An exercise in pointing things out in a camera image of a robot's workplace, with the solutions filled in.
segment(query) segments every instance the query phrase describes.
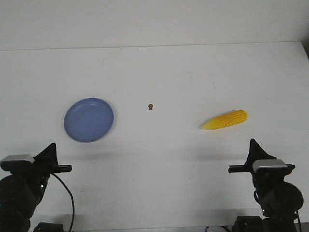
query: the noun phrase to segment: white table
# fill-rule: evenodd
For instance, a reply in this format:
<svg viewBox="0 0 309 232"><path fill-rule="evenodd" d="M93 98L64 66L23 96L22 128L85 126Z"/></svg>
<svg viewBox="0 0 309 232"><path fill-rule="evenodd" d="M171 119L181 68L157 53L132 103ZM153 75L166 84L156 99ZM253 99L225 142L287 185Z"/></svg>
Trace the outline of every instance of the white table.
<svg viewBox="0 0 309 232"><path fill-rule="evenodd" d="M296 169L286 180L308 199L309 62L301 43L2 51L0 157L36 155L56 142L75 197L75 230L231 225L261 215L243 164L249 140ZM111 131L82 144L63 118L96 97L115 112ZM148 111L148 104L154 109ZM208 118L248 112L245 123L201 130ZM0 172L3 178L7 173ZM32 224L70 223L53 178ZM309 221L307 201L300 210Z"/></svg>

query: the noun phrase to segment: blue plate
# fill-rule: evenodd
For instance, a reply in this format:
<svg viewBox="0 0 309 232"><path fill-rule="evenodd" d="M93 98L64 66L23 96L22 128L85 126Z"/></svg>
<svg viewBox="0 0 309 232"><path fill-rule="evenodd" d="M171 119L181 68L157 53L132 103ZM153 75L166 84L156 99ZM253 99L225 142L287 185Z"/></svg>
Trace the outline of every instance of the blue plate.
<svg viewBox="0 0 309 232"><path fill-rule="evenodd" d="M112 127L114 114L105 101L87 98L76 102L66 113L64 129L69 137L89 143L98 140Z"/></svg>

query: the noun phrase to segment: yellow corn cob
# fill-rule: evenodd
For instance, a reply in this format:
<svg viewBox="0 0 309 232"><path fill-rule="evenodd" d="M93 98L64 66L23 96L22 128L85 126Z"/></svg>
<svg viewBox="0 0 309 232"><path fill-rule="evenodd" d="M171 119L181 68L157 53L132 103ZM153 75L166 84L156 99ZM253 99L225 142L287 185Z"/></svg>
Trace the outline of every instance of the yellow corn cob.
<svg viewBox="0 0 309 232"><path fill-rule="evenodd" d="M223 127L230 127L246 121L247 113L243 110L233 111L224 115L214 117L203 124L202 129L215 130Z"/></svg>

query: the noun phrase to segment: corn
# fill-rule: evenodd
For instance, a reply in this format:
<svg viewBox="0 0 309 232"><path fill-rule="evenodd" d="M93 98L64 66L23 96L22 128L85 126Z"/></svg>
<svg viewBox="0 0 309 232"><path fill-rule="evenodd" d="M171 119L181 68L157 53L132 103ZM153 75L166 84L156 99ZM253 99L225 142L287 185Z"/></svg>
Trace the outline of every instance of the corn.
<svg viewBox="0 0 309 232"><path fill-rule="evenodd" d="M215 130L224 127L230 127L235 124L244 122L246 119L247 113L243 110L237 110L208 120L202 125L202 129Z"/></svg>

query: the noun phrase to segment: plate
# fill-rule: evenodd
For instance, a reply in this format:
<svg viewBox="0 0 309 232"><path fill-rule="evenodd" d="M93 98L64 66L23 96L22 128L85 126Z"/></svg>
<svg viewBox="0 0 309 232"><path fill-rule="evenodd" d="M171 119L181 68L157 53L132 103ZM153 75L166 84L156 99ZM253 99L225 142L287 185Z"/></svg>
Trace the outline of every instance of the plate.
<svg viewBox="0 0 309 232"><path fill-rule="evenodd" d="M78 142L89 143L105 135L114 120L107 102L98 98L87 98L76 102L67 111L64 129L68 136Z"/></svg>

